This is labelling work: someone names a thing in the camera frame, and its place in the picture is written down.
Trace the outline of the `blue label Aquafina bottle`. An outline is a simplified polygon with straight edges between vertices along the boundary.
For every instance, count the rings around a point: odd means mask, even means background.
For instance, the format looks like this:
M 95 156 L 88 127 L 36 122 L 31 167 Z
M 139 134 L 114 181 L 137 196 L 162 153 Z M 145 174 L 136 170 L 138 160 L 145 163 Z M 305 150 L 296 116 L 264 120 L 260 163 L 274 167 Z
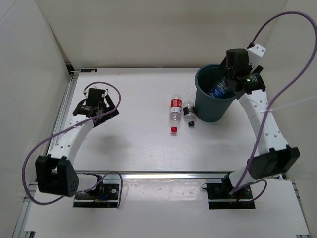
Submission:
M 209 91 L 208 94 L 216 99 L 235 98 L 235 94 L 230 90 L 225 78 L 219 80 Z

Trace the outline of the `red label plastic bottle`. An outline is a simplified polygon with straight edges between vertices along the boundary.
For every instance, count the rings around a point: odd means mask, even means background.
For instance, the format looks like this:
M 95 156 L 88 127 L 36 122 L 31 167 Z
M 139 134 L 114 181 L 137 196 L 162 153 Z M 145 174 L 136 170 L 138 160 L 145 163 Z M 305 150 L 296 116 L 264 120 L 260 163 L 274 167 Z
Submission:
M 170 101 L 170 130 L 172 134 L 178 132 L 179 124 L 182 116 L 182 97 L 175 94 L 171 97 Z

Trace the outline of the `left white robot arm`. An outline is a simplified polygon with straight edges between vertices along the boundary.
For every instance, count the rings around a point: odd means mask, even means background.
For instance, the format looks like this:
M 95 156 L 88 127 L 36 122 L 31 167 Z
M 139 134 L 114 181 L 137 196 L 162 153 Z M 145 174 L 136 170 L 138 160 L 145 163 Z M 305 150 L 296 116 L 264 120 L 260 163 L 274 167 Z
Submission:
M 103 195 L 104 186 L 99 175 L 78 177 L 73 163 L 87 134 L 98 125 L 119 114 L 106 89 L 90 88 L 86 99 L 73 111 L 70 126 L 46 156 L 36 159 L 36 176 L 39 191 L 72 197 L 83 191 L 92 198 Z

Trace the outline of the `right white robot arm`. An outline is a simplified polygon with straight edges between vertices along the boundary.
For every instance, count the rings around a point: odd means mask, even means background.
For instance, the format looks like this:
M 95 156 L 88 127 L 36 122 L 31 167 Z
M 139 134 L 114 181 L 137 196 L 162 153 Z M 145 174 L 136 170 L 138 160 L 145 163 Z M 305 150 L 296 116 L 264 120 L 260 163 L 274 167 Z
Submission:
M 256 136 L 246 166 L 226 175 L 223 194 L 234 198 L 240 190 L 260 179 L 286 173 L 300 157 L 298 147 L 291 147 L 269 110 L 266 86 L 260 75 L 262 67 L 249 62 L 250 54 L 259 60 L 264 50 L 229 49 L 220 65 L 225 83 L 245 110 Z

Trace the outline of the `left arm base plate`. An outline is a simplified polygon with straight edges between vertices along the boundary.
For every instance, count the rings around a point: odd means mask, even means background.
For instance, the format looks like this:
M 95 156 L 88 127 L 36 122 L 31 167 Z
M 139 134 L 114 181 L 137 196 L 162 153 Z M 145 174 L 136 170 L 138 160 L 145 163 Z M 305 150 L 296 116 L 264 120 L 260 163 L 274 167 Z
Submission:
M 81 186 L 74 196 L 74 208 L 119 208 L 122 200 L 123 177 L 111 171 L 104 175 L 83 173 Z

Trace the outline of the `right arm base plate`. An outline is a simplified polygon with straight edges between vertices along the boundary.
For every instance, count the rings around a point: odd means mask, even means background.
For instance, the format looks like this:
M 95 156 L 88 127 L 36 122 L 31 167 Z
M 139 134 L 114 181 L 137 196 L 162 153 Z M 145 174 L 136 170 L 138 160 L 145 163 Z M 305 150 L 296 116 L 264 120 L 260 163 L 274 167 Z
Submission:
M 255 209 L 251 187 L 247 186 L 230 195 L 229 189 L 221 183 L 203 183 L 201 189 L 207 192 L 209 210 Z

